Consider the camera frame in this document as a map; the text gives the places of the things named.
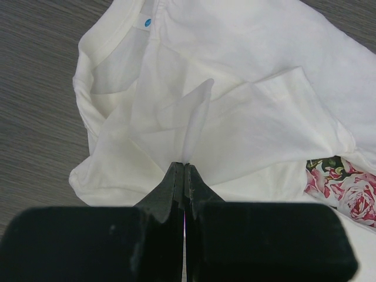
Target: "rose pattern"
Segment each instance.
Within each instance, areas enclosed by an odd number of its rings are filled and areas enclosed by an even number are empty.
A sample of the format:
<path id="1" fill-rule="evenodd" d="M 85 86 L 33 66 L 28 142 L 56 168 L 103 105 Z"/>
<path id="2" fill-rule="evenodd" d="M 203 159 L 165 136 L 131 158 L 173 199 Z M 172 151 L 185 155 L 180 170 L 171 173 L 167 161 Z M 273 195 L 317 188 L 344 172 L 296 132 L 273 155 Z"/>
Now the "rose pattern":
<path id="1" fill-rule="evenodd" d="M 376 176 L 336 156 L 307 162 L 305 192 L 356 222 L 376 228 Z"/>

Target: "clothing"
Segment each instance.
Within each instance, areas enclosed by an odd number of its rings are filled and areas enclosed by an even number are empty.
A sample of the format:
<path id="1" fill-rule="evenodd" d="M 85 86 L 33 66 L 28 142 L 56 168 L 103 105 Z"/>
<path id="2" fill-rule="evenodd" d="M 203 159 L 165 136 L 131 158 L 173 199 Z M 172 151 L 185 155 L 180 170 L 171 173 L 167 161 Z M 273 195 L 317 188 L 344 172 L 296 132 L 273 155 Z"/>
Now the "clothing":
<path id="1" fill-rule="evenodd" d="M 89 205 L 135 204 L 171 162 L 241 201 L 307 201 L 310 159 L 376 174 L 376 56 L 299 1 L 114 0 L 73 85 L 90 156 L 69 181 Z M 343 222 L 369 281 L 376 233 Z"/>
<path id="2" fill-rule="evenodd" d="M 349 218 L 376 228 L 376 176 L 340 158 L 307 163 L 305 192 Z"/>

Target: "gray wood grain surface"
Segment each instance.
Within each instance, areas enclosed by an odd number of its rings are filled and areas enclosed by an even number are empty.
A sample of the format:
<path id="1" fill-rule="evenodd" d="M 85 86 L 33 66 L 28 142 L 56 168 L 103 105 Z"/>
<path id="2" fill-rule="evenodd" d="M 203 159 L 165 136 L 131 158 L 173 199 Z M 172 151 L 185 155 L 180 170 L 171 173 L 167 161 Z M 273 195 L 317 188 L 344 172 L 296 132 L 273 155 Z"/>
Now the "gray wood grain surface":
<path id="1" fill-rule="evenodd" d="M 0 236 L 32 206 L 83 205 L 69 172 L 88 155 L 72 89 L 80 37 L 110 0 L 1 1 Z M 375 0 L 305 0 L 376 52 Z"/>

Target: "blue label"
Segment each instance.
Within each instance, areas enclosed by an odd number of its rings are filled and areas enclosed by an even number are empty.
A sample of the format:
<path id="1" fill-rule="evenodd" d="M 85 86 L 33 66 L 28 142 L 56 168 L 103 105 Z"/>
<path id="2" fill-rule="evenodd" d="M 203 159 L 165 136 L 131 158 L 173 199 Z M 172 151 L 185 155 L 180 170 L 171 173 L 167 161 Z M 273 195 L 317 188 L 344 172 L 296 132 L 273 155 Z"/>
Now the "blue label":
<path id="1" fill-rule="evenodd" d="M 152 23 L 152 19 L 148 19 L 148 20 L 145 22 L 145 27 L 148 27 L 151 23 Z"/>

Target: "pink rose print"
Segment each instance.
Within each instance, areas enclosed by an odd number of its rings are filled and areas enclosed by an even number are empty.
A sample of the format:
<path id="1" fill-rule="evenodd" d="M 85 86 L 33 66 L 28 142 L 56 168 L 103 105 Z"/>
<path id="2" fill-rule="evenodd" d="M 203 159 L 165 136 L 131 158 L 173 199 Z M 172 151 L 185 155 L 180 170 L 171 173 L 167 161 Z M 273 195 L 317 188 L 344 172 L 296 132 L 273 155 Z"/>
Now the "pink rose print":
<path id="1" fill-rule="evenodd" d="M 344 180 L 343 197 L 338 211 L 353 220 L 376 228 L 376 177 L 369 174 L 352 174 Z"/>
<path id="2" fill-rule="evenodd" d="M 334 169 L 332 167 L 326 167 L 325 169 L 327 169 L 329 171 L 329 177 L 332 178 L 332 179 L 339 179 L 341 178 L 341 172 L 337 171 L 338 169 Z"/>
<path id="3" fill-rule="evenodd" d="M 325 198 L 328 198 L 330 195 L 330 190 L 326 186 L 327 181 L 325 177 L 317 170 L 313 169 L 311 172 L 307 172 L 307 186 L 305 192 L 314 196 L 317 193 L 324 194 Z"/>
<path id="4" fill-rule="evenodd" d="M 345 169 L 345 171 L 346 171 L 347 173 L 350 173 L 350 174 L 352 174 L 352 173 L 364 173 L 364 172 L 361 171 L 360 169 L 355 168 L 354 165 L 351 164 L 350 162 L 348 162 L 348 161 L 346 161 L 346 160 L 344 160 L 344 159 L 342 159 L 342 160 L 343 160 L 343 161 L 342 161 L 343 168 Z"/>
<path id="5" fill-rule="evenodd" d="M 376 228 L 376 176 L 338 157 L 314 163 L 307 165 L 305 192 L 354 221 Z"/>

